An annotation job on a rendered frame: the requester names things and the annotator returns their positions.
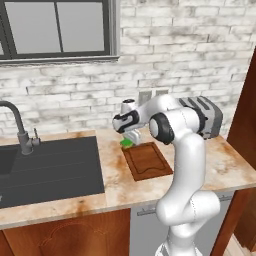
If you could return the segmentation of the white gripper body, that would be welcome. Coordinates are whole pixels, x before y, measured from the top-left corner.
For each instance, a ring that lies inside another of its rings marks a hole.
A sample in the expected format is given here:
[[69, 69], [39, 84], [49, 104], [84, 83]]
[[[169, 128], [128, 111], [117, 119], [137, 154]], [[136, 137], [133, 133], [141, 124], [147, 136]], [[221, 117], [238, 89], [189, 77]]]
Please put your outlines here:
[[138, 130], [132, 130], [123, 134], [125, 139], [129, 139], [134, 145], [141, 143], [141, 133]]

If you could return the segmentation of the grey dishwasher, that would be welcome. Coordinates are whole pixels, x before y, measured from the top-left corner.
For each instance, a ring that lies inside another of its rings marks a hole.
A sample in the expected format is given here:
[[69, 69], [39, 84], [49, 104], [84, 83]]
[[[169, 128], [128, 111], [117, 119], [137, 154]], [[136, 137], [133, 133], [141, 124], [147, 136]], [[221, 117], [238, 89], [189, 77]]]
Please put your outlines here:
[[[233, 191], [217, 192], [218, 197], [233, 195]], [[210, 256], [222, 222], [231, 201], [221, 203], [220, 213], [210, 219], [197, 233], [195, 245], [203, 256]], [[160, 244], [166, 239], [168, 227], [162, 225], [156, 214], [137, 216], [142, 209], [155, 208], [154, 205], [133, 207], [130, 220], [130, 256], [155, 256]]]

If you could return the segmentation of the grey sink faucet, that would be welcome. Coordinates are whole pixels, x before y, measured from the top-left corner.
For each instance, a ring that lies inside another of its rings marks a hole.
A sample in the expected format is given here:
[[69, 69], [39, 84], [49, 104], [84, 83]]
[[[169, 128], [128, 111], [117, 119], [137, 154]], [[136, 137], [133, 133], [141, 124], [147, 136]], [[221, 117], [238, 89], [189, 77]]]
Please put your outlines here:
[[34, 151], [34, 147], [41, 144], [41, 139], [38, 137], [37, 130], [34, 130], [35, 138], [30, 138], [28, 132], [24, 128], [18, 108], [9, 101], [0, 101], [0, 107], [7, 107], [12, 111], [18, 128], [17, 137], [21, 146], [21, 152], [23, 155], [31, 154]]

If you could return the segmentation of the grey toaster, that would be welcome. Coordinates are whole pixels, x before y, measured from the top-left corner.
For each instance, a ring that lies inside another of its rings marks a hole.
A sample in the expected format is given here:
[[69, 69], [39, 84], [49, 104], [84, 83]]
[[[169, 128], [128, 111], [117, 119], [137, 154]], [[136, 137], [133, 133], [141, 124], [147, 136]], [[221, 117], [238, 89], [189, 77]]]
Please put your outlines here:
[[223, 113], [217, 105], [204, 96], [179, 98], [179, 102], [197, 112], [200, 120], [198, 134], [201, 137], [207, 140], [219, 135]]

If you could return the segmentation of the brown wooden cutting board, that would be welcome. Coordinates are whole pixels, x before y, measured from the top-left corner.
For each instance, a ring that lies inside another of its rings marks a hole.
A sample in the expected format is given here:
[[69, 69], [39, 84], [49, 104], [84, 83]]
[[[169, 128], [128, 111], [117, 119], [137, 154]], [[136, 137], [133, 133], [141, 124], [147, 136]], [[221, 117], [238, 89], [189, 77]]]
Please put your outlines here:
[[154, 142], [123, 149], [135, 181], [171, 175], [173, 170]]

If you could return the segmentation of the wooden cabinet door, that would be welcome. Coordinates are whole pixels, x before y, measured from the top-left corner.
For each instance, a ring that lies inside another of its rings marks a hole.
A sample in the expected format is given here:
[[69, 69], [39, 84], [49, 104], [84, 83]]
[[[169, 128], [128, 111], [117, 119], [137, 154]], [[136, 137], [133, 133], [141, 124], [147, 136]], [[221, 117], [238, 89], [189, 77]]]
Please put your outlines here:
[[129, 256], [130, 210], [0, 231], [0, 256]]

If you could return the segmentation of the tall wooden cabinet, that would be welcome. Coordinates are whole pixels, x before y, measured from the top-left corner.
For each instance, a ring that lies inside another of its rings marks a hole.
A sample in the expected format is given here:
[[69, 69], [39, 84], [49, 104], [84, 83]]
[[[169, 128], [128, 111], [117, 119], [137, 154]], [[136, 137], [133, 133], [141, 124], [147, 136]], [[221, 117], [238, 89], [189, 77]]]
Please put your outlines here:
[[[227, 142], [256, 172], [256, 47]], [[243, 247], [256, 252], [256, 187], [234, 193], [210, 256], [223, 256], [232, 234]]]

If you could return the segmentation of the dark grey sink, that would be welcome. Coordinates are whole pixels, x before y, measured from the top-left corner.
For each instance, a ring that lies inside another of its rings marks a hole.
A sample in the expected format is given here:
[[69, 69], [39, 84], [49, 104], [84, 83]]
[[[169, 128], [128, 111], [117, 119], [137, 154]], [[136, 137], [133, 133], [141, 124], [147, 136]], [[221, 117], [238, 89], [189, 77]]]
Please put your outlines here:
[[29, 155], [0, 146], [0, 209], [103, 192], [94, 136], [45, 141]]

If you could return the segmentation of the grey framed window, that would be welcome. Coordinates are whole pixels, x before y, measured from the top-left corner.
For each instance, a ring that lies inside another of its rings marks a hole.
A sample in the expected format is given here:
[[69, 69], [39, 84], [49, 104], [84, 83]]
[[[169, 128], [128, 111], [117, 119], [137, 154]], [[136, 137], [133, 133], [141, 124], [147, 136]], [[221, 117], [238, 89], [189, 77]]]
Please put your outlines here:
[[0, 65], [119, 57], [120, 0], [0, 0]]

